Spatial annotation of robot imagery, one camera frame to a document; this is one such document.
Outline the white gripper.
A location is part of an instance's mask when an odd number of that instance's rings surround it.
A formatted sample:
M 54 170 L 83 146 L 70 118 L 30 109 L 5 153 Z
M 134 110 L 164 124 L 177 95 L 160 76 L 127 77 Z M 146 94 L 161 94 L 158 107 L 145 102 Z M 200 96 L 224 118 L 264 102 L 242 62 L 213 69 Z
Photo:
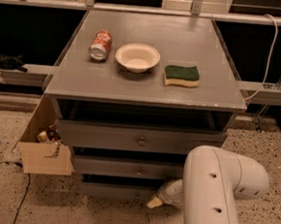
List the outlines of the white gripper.
M 176 208 L 183 207 L 183 187 L 182 179 L 167 181 L 160 187 L 157 197 L 148 201 L 147 207 L 150 209 L 164 205 L 173 205 Z

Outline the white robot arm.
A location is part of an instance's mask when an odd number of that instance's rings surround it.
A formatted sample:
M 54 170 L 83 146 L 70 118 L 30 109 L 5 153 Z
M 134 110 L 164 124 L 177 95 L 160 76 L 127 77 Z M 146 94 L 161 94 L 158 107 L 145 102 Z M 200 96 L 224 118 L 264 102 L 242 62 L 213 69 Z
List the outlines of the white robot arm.
M 184 224 L 239 224 L 235 202 L 260 198 L 268 186 L 269 177 L 262 164 L 205 145 L 188 154 L 183 178 L 161 186 L 147 206 L 181 208 Z

